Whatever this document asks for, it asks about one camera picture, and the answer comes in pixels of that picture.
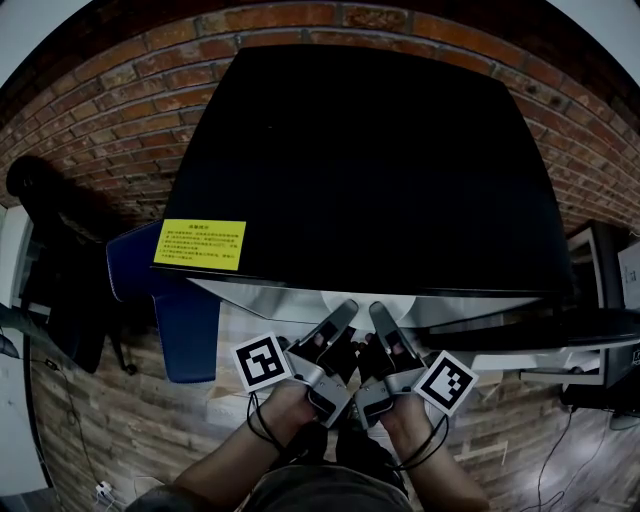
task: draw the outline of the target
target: yellow label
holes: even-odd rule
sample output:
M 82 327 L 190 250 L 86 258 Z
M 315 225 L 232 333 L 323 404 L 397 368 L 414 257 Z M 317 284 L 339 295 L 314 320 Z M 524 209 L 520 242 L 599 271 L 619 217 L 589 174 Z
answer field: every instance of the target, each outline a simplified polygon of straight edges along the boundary
M 165 219 L 155 263 L 238 270 L 246 222 Z

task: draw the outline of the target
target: chair leg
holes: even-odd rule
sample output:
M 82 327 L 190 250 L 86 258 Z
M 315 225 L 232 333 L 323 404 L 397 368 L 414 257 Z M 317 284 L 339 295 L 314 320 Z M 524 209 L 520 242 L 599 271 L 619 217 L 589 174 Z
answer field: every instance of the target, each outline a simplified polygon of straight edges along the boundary
M 110 336 L 111 344 L 113 345 L 113 351 L 116 353 L 116 358 L 120 364 L 122 371 L 127 372 L 129 375 L 135 375 L 138 373 L 138 368 L 135 364 L 125 364 L 124 355 L 122 354 L 122 345 L 120 340 L 116 336 Z

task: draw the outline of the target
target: person's left hand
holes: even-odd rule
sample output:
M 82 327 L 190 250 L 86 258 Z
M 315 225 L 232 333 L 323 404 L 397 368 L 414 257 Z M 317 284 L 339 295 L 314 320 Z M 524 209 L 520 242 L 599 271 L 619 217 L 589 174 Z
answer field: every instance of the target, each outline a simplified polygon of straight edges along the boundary
M 315 409 L 307 400 L 308 389 L 302 383 L 283 380 L 260 408 L 267 426 L 283 444 L 316 417 Z

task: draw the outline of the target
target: person's right hand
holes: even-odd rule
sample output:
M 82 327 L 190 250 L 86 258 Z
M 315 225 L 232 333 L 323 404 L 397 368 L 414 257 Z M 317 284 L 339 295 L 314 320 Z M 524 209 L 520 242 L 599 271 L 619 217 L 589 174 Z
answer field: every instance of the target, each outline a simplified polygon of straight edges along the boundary
M 424 408 L 424 400 L 416 394 L 400 395 L 393 409 L 380 417 L 401 461 L 413 455 L 433 431 Z

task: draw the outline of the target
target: black cable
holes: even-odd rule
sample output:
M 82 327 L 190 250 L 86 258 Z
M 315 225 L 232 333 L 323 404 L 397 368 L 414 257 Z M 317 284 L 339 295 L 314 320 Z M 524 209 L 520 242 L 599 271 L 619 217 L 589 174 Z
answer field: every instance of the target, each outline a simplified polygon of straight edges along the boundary
M 435 450 L 433 450 L 431 453 L 426 455 L 422 460 L 420 460 L 420 462 L 417 462 L 417 463 L 414 463 L 414 464 L 410 464 L 411 461 L 413 461 L 414 459 L 419 457 L 422 454 L 422 452 L 428 448 L 429 444 L 431 444 L 431 441 L 433 441 L 433 439 L 438 434 L 438 430 L 440 429 L 440 426 L 444 422 L 447 423 L 447 430 L 445 431 L 444 437 L 440 441 L 440 444 L 438 444 L 438 446 L 436 446 Z M 414 469 L 414 468 L 418 467 L 420 464 L 425 462 L 429 457 L 431 457 L 434 453 L 436 453 L 440 449 L 440 447 L 444 444 L 445 440 L 447 439 L 447 435 L 448 434 L 449 434 L 449 418 L 445 414 L 444 416 L 442 416 L 442 418 L 440 418 L 440 421 L 438 422 L 436 427 L 431 431 L 431 434 L 429 434 L 429 437 L 427 438 L 427 440 L 424 443 L 422 443 L 420 445 L 420 447 L 415 452 L 413 452 L 413 454 L 408 459 L 406 459 L 401 464 L 398 464 L 397 466 L 387 465 L 386 467 L 388 469 L 393 470 L 393 471 L 409 471 L 411 469 Z
M 607 435 L 608 424 L 609 424 L 609 416 L 607 416 L 605 424 L 604 424 L 604 429 L 602 429 L 602 437 L 600 438 L 600 444 L 598 445 L 598 448 L 596 448 L 596 451 L 593 453 L 591 458 L 588 461 L 586 461 L 584 464 L 582 464 L 582 466 L 580 466 L 578 471 L 576 471 L 574 473 L 574 475 L 571 477 L 571 480 L 569 480 L 569 483 L 564 488 L 564 491 L 562 491 L 562 493 L 563 493 L 562 494 L 562 498 L 560 498 L 560 500 L 557 503 L 554 503 L 553 505 L 551 505 L 551 508 L 549 509 L 549 512 L 553 511 L 553 507 L 555 507 L 556 505 L 562 503 L 562 501 L 564 500 L 565 496 L 567 495 L 567 492 L 569 491 L 569 487 L 571 487 L 571 484 L 573 483 L 573 481 L 578 477 L 578 475 L 580 474 L 580 471 L 582 471 L 587 466 L 587 464 L 589 464 L 593 459 L 596 458 L 596 456 L 598 455 L 598 452 L 600 452 L 600 448 L 602 448 L 602 443 L 604 443 L 604 438 Z
M 573 418 L 573 412 L 574 409 L 571 409 L 571 412 L 569 412 L 569 421 L 567 421 L 567 426 L 564 428 L 564 430 L 562 431 L 562 435 L 560 436 L 560 438 L 556 441 L 556 444 L 553 445 L 553 448 L 551 449 L 551 452 L 549 452 L 549 455 L 547 455 L 547 458 L 544 461 L 544 464 L 542 465 L 542 469 L 540 470 L 540 474 L 538 475 L 538 512 L 540 512 L 542 510 L 543 506 L 546 506 L 548 503 L 550 503 L 553 498 L 555 498 L 558 494 L 562 493 L 562 496 L 564 497 L 564 491 L 560 491 L 558 493 L 556 493 L 554 495 L 553 498 L 551 498 L 551 500 L 547 501 L 544 505 L 542 504 L 542 495 L 540 493 L 540 484 L 542 482 L 542 473 L 544 473 L 544 468 L 547 467 L 547 464 L 549 463 L 549 460 L 551 460 L 551 457 L 553 456 L 553 453 L 556 451 L 556 448 L 558 447 L 558 445 L 562 442 L 562 440 L 564 439 L 564 436 L 567 434 L 567 432 L 569 431 L 569 427 L 571 426 L 571 419 Z M 520 510 L 520 512 L 524 512 L 525 510 L 531 510 L 532 508 L 536 508 L 535 505 L 531 506 L 531 507 L 526 507 L 523 508 L 522 510 Z
M 263 436 L 251 424 L 251 405 L 254 406 L 256 416 L 258 418 L 258 421 L 260 422 L 260 426 L 262 427 L 262 430 L 264 431 L 265 434 L 267 434 L 268 437 Z M 284 451 L 284 446 L 282 446 L 282 444 L 280 444 L 280 442 L 276 439 L 276 437 L 273 435 L 273 433 L 267 426 L 267 423 L 264 421 L 264 418 L 262 417 L 262 413 L 260 412 L 260 403 L 258 402 L 258 397 L 255 391 L 249 394 L 249 403 L 247 404 L 247 425 L 249 425 L 251 432 L 253 432 L 260 439 L 263 439 L 268 443 L 271 443 L 273 446 L 276 447 L 276 449 L 279 452 L 282 453 Z
M 542 503 L 541 505 L 531 505 L 530 507 L 527 508 L 523 508 L 522 510 L 520 510 L 520 512 L 524 512 L 525 510 L 531 510 L 532 508 L 538 508 L 539 507 L 546 507 L 549 503 L 551 503 L 553 500 L 555 500 L 556 498 L 560 497 L 559 500 L 557 500 L 553 505 L 551 505 L 551 508 L 555 507 L 560 501 L 562 501 L 562 499 L 564 498 L 565 492 L 564 491 L 558 491 L 557 493 L 555 493 L 550 499 L 548 499 L 547 501 L 545 501 L 544 503 Z
M 425 457 L 422 458 L 420 461 L 410 464 L 409 466 L 403 466 L 402 468 L 400 468 L 401 471 L 410 471 L 412 469 L 417 468 L 420 464 L 426 462 L 427 459 L 429 459 L 434 453 L 436 453 L 442 447 L 444 442 L 447 440 L 447 436 L 449 435 L 449 417 L 446 414 L 444 416 L 444 420 L 446 424 L 446 430 L 444 431 L 444 436 L 442 436 L 442 439 L 440 440 L 440 443 L 438 444 L 438 446 L 436 446 L 431 453 L 425 455 Z
M 71 409 L 67 411 L 67 422 L 70 426 L 78 425 L 78 432 L 80 433 L 80 442 L 82 443 L 82 451 L 84 452 L 84 456 L 87 459 L 87 465 L 89 466 L 89 471 L 91 472 L 91 476 L 97 485 L 101 485 L 100 480 L 96 476 L 96 472 L 93 469 L 93 464 L 91 464 L 91 459 L 89 458 L 89 452 L 87 451 L 87 444 L 84 440 L 84 432 L 82 431 L 82 423 L 80 421 L 80 416 L 76 411 L 75 406 L 73 405 L 73 400 L 71 399 L 71 391 L 69 390 L 69 379 L 65 375 L 65 373 L 60 369 L 60 367 L 54 363 L 51 359 L 46 359 L 45 361 L 40 361 L 38 359 L 30 359 L 32 363 L 40 363 L 44 364 L 47 368 L 54 372 L 59 372 L 64 377 L 65 382 L 65 390 L 67 392 L 67 398 L 69 400 L 69 405 Z

